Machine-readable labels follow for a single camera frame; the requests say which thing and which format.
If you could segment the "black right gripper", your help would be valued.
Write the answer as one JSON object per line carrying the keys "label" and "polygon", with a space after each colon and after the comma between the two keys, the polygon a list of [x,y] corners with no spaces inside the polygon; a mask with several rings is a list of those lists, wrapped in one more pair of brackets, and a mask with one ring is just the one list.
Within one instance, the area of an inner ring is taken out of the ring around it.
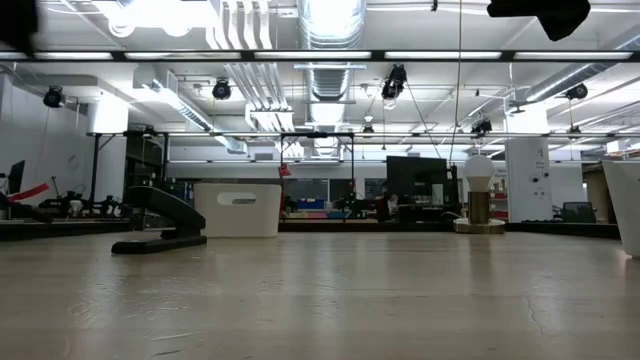
{"label": "black right gripper", "polygon": [[535,17],[548,39],[557,42],[570,36],[588,17],[589,0],[490,0],[492,18]]}

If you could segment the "black monitor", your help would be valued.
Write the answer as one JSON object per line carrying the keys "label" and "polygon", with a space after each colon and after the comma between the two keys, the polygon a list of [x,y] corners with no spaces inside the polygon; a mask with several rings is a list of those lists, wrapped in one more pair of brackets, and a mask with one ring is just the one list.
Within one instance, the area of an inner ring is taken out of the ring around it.
{"label": "black monitor", "polygon": [[386,158],[386,192],[389,196],[409,198],[413,202],[428,199],[443,205],[448,200],[447,163],[439,158]]}

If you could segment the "white column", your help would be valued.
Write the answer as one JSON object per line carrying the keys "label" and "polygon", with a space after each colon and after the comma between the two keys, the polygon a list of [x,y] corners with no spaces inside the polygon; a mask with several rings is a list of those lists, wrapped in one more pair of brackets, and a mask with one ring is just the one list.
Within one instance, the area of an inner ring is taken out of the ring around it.
{"label": "white column", "polygon": [[505,118],[505,142],[510,222],[553,218],[547,110],[532,104],[510,111]]}

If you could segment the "black stapler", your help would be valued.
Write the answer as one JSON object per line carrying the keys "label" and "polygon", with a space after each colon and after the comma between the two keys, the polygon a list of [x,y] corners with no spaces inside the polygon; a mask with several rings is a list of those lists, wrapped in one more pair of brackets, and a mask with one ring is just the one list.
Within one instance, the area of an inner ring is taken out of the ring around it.
{"label": "black stapler", "polygon": [[187,202],[151,186],[130,187],[127,199],[134,209],[149,210],[169,219],[173,228],[163,230],[155,239],[116,242],[111,247],[112,254],[146,255],[207,243],[207,237],[202,234],[206,219]]}

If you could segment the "silver ceiling duct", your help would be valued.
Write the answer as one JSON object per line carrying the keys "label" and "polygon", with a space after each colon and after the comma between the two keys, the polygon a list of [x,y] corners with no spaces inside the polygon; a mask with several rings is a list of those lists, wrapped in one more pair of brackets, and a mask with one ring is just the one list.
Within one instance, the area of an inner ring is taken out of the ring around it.
{"label": "silver ceiling duct", "polygon": [[[355,50],[364,30],[366,0],[297,0],[302,47]],[[354,70],[349,63],[313,63],[305,71],[309,119],[318,132],[340,130]]]}

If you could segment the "light bulb on brass base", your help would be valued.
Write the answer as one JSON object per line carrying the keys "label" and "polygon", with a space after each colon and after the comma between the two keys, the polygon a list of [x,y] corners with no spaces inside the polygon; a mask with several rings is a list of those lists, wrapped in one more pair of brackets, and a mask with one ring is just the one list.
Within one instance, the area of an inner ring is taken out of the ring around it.
{"label": "light bulb on brass base", "polygon": [[505,232],[505,222],[491,217],[490,183],[495,174],[493,162],[484,155],[469,157],[464,165],[469,185],[468,208],[465,217],[454,221],[456,233],[498,235]]}

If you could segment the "black office chair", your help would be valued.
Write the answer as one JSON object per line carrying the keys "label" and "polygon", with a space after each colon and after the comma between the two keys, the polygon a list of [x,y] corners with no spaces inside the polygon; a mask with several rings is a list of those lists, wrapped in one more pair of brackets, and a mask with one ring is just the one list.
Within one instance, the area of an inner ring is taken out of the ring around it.
{"label": "black office chair", "polygon": [[597,223],[595,210],[591,202],[564,202],[562,219],[566,223]]}

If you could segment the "white plastic bin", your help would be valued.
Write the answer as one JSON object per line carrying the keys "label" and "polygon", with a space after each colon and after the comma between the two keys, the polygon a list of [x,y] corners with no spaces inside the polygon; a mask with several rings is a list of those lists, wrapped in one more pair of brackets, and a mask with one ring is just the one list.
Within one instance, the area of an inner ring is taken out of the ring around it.
{"label": "white plastic bin", "polygon": [[281,195],[279,185],[198,183],[194,206],[206,220],[208,238],[273,238]]}
{"label": "white plastic bin", "polygon": [[602,163],[624,252],[640,259],[640,163]]}

